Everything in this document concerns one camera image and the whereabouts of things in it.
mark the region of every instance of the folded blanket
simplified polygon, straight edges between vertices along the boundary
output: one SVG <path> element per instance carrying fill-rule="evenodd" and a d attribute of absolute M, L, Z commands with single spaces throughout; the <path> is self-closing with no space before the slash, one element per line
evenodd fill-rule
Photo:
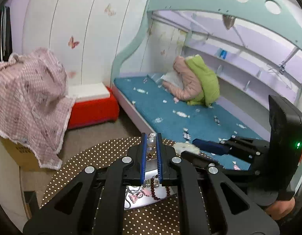
<path fill-rule="evenodd" d="M 219 97 L 219 83 L 217 76 L 213 70 L 207 67 L 202 57 L 195 55 L 187 57 L 186 64 L 199 79 L 204 96 L 196 96 L 188 102 L 189 105 L 203 104 L 210 106 Z"/>
<path fill-rule="evenodd" d="M 198 95 L 203 98 L 204 93 L 200 81 L 187 67 L 185 59 L 182 56 L 176 57 L 173 67 L 174 70 L 181 75 L 184 88 L 181 89 L 167 81 L 163 81 L 162 85 L 180 100 L 190 100 Z"/>
<path fill-rule="evenodd" d="M 32 150 L 41 168 L 62 164 L 57 154 L 75 103 L 65 96 L 66 78 L 45 48 L 0 62 L 0 136 Z"/>

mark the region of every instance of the bed frame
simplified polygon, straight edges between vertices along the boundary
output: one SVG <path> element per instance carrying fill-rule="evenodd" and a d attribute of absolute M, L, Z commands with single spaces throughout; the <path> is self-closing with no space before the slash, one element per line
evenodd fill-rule
<path fill-rule="evenodd" d="M 266 2 L 271 1 L 280 9 L 278 15 L 273 14 L 268 9 L 266 9 Z M 282 36 L 289 42 L 291 42 L 295 48 L 291 50 L 290 54 L 286 57 L 285 61 L 289 61 L 299 50 L 302 51 L 302 27 L 297 22 L 296 18 L 290 12 L 288 6 L 283 0 L 248 0 L 247 2 L 238 2 L 237 0 L 147 0 L 143 18 L 141 21 L 140 28 L 132 40 L 132 42 L 124 48 L 114 59 L 111 71 L 111 88 L 115 96 L 120 102 L 120 105 L 124 108 L 126 113 L 138 127 L 141 132 L 153 132 L 154 130 L 151 126 L 142 118 L 142 116 L 136 111 L 134 106 L 127 100 L 127 98 L 117 89 L 113 84 L 114 79 L 120 75 L 120 69 L 123 62 L 128 59 L 141 45 L 145 38 L 145 33 L 148 31 L 153 15 L 156 17 L 157 11 L 176 11 L 179 15 L 183 16 L 186 20 L 191 21 L 196 26 L 200 26 L 200 23 L 196 22 L 194 19 L 188 18 L 183 14 L 183 12 L 178 11 L 207 11 L 212 13 L 221 13 L 225 15 L 234 16 L 236 18 L 244 19 L 249 22 L 255 23 L 262 26 L 274 33 Z M 180 28 L 180 24 L 175 24 L 175 27 Z M 293 79 L 292 76 L 287 72 L 287 68 L 284 71 L 284 75 L 288 79 Z M 247 83 L 244 89 L 248 88 L 250 81 Z M 302 82 L 299 82 L 299 96 L 302 91 Z M 241 112 L 238 107 L 230 103 L 225 98 L 220 98 L 218 101 L 225 109 L 230 113 L 234 114 L 236 117 L 241 119 L 246 125 L 253 129 L 256 133 L 261 135 L 264 139 L 268 138 L 266 133 L 263 134 L 263 128 L 260 128 L 256 121 L 252 121 L 250 117 Z M 298 188 L 298 185 L 302 181 L 302 162 L 300 164 L 301 168 L 295 174 L 293 181 L 297 184 L 293 185 Z"/>

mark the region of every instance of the red butterfly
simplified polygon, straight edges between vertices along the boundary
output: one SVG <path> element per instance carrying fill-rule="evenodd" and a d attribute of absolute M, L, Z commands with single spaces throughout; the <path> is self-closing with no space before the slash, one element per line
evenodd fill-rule
<path fill-rule="evenodd" d="M 74 49 L 76 46 L 78 46 L 79 42 L 74 42 L 74 37 L 72 36 L 70 38 L 70 41 L 68 42 L 68 46 Z"/>

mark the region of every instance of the mattress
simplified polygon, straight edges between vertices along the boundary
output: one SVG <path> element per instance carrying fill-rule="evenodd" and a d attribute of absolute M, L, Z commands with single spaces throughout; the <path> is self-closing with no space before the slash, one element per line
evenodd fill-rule
<path fill-rule="evenodd" d="M 198 138 L 219 143 L 232 135 L 261 139 L 216 103 L 209 108 L 189 106 L 183 101 L 175 103 L 174 96 L 148 76 L 116 78 L 114 84 L 131 103 L 134 103 L 136 110 L 155 132 L 162 133 L 163 138 L 185 142 L 187 139 L 183 136 L 186 131 L 191 136 L 189 142 Z M 217 159 L 226 169 L 247 170 L 250 166 L 249 163 L 231 155 L 205 153 Z"/>

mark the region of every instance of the green blanket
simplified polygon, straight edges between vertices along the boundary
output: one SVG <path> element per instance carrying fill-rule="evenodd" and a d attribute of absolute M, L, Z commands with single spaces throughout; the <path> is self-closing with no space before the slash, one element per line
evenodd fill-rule
<path fill-rule="evenodd" d="M 187 103 L 210 106 L 219 97 L 219 83 L 215 72 L 207 67 L 199 55 L 187 57 L 185 61 L 190 70 L 198 77 L 203 90 L 196 98 Z"/>

